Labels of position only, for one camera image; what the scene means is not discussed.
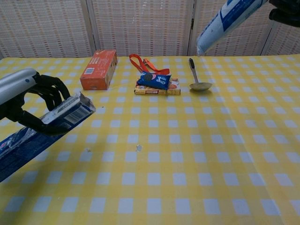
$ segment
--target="red lanyard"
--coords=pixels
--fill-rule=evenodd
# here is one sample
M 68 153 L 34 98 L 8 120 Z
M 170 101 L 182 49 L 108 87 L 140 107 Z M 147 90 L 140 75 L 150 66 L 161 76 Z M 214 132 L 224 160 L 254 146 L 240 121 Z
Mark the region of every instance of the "red lanyard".
M 134 62 L 131 58 L 137 58 L 139 60 L 140 65 L 138 65 L 136 62 Z M 170 74 L 169 69 L 161 69 L 161 70 L 156 69 L 155 66 L 148 59 L 144 59 L 142 61 L 141 57 L 137 54 L 129 55 L 129 59 L 130 59 L 132 65 L 134 65 L 140 72 L 146 71 L 149 73 L 149 70 L 146 67 L 146 65 L 147 65 L 153 71 L 155 71 L 155 74 L 157 74 L 157 75 L 169 75 Z

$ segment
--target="blue and white robot arm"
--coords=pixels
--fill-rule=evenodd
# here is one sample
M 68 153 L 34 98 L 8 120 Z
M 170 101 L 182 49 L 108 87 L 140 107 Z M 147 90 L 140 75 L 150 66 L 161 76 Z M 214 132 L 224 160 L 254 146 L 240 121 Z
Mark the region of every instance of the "blue and white robot arm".
M 64 83 L 56 77 L 40 75 L 34 69 L 23 69 L 0 79 L 0 120 L 4 117 L 32 128 L 46 135 L 60 135 L 67 132 L 63 127 L 44 124 L 38 117 L 22 109 L 26 93 L 38 94 L 46 102 L 49 111 L 70 97 Z

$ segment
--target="cardboard box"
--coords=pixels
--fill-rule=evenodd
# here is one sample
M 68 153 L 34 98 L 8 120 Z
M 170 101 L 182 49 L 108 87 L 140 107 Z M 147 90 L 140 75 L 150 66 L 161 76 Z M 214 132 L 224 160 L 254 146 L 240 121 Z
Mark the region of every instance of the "cardboard box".
M 84 90 L 107 90 L 117 65 L 116 50 L 97 50 L 80 77 Z
M 69 131 L 95 112 L 92 102 L 79 93 L 41 117 L 45 124 Z M 47 136 L 24 127 L 0 142 L 0 182 L 32 160 L 63 135 Z
M 178 78 L 171 78 L 168 90 L 151 88 L 143 85 L 135 85 L 136 95 L 180 95 L 180 85 Z

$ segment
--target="spoon handle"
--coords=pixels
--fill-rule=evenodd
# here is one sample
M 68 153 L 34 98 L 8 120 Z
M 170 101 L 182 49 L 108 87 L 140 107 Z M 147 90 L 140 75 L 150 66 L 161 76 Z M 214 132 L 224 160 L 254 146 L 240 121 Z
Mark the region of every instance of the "spoon handle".
M 192 71 L 192 73 L 193 73 L 195 82 L 196 82 L 196 83 L 199 83 L 199 82 L 198 82 L 197 73 L 196 73 L 196 70 L 195 70 L 195 64 L 194 64 L 193 59 L 189 58 L 189 59 L 188 59 L 188 62 L 189 62 L 189 66 L 191 67 L 191 71 Z

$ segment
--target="metal spoon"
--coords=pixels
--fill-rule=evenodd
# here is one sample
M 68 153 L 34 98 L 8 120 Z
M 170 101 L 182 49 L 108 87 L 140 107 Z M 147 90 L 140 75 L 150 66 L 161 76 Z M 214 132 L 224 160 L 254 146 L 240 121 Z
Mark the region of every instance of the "metal spoon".
M 190 88 L 193 90 L 196 90 L 196 91 L 208 90 L 212 86 L 212 84 L 204 83 L 204 82 L 199 83 L 193 59 L 189 58 L 188 62 L 189 62 L 189 66 L 191 67 L 194 79 L 195 79 L 195 83 L 191 84 Z

